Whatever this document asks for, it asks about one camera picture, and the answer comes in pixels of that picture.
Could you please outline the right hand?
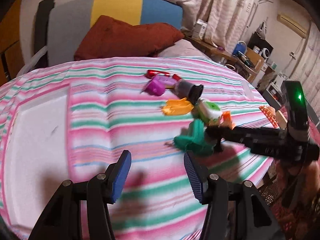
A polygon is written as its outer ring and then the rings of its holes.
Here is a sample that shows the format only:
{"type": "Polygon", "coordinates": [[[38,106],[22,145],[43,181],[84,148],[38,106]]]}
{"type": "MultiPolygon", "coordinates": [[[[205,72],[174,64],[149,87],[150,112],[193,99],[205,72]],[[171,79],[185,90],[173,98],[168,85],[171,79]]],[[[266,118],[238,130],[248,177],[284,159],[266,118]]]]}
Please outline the right hand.
{"type": "Polygon", "coordinates": [[[272,211],[286,239],[319,239],[319,162],[276,160],[280,197],[272,211]]]}

